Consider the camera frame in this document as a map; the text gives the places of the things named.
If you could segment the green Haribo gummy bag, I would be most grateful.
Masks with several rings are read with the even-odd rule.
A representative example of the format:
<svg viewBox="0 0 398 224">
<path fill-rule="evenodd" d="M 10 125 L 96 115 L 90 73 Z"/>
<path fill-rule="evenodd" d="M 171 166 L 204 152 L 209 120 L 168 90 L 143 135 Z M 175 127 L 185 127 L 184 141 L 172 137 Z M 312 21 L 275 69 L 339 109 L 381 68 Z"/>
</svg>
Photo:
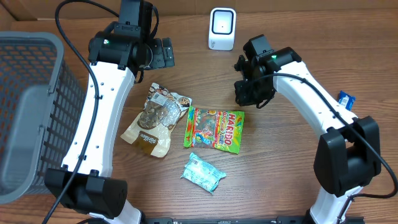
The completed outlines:
<svg viewBox="0 0 398 224">
<path fill-rule="evenodd" d="M 245 113 L 189 107 L 183 146 L 239 154 Z"/>
</svg>

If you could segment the brown nuts snack pouch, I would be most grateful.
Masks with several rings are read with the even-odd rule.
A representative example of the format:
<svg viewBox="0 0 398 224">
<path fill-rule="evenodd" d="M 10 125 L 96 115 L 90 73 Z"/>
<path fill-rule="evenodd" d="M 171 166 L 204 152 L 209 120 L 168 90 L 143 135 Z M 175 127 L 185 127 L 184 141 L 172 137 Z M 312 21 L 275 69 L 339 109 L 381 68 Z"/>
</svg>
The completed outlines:
<svg viewBox="0 0 398 224">
<path fill-rule="evenodd" d="M 191 98 L 153 83 L 144 109 L 122 133 L 121 138 L 146 154 L 164 157 L 170 149 L 171 132 L 191 104 Z"/>
</svg>

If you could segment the blue Oreo cookie pack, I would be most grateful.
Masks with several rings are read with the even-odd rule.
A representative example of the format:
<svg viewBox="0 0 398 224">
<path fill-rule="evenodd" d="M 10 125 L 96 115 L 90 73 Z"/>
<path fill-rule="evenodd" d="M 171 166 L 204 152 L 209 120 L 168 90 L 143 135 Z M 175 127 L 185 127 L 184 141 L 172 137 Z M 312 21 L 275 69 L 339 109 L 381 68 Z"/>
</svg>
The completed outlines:
<svg viewBox="0 0 398 224">
<path fill-rule="evenodd" d="M 345 109 L 351 111 L 355 101 L 356 101 L 355 96 L 351 96 L 345 93 L 343 90 L 340 91 L 338 96 L 338 103 L 341 106 L 343 106 Z"/>
</svg>

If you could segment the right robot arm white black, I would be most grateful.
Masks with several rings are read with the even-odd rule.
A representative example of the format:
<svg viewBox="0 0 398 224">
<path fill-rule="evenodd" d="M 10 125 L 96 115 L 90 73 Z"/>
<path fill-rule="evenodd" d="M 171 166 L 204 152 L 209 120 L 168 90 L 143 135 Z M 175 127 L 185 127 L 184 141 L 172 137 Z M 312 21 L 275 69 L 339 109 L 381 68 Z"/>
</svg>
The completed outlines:
<svg viewBox="0 0 398 224">
<path fill-rule="evenodd" d="M 354 195 L 381 172 L 379 126 L 368 116 L 359 119 L 340 105 L 312 77 L 290 47 L 275 51 L 264 35 L 248 40 L 235 70 L 239 106 L 264 107 L 275 93 L 284 95 L 319 138 L 313 169 L 321 188 L 301 223 L 364 223 L 347 217 Z"/>
</svg>

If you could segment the teal snack packet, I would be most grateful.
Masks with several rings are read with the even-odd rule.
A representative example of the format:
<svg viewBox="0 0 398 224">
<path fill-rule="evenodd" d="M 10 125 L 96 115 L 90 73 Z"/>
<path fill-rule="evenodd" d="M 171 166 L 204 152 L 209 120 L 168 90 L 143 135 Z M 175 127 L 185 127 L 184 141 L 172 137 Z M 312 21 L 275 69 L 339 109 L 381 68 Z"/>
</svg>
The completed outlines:
<svg viewBox="0 0 398 224">
<path fill-rule="evenodd" d="M 189 180 L 211 194 L 218 187 L 220 180 L 225 177 L 226 173 L 218 170 L 193 152 L 190 153 L 181 175 L 181 178 Z"/>
</svg>

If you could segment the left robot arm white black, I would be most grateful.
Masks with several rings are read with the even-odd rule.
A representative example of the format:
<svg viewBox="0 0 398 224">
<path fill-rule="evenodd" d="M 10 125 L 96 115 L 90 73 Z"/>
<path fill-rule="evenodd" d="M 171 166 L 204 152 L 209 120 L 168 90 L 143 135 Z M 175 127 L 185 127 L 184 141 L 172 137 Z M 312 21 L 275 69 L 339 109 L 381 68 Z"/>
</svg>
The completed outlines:
<svg viewBox="0 0 398 224">
<path fill-rule="evenodd" d="M 123 0 L 116 20 L 89 42 L 82 59 L 88 88 L 72 144 L 45 186 L 55 204 L 87 214 L 89 223 L 143 223 L 127 200 L 127 182 L 112 178 L 113 149 L 126 98 L 147 70 L 173 67 L 170 39 L 156 37 L 159 13 L 150 2 Z"/>
</svg>

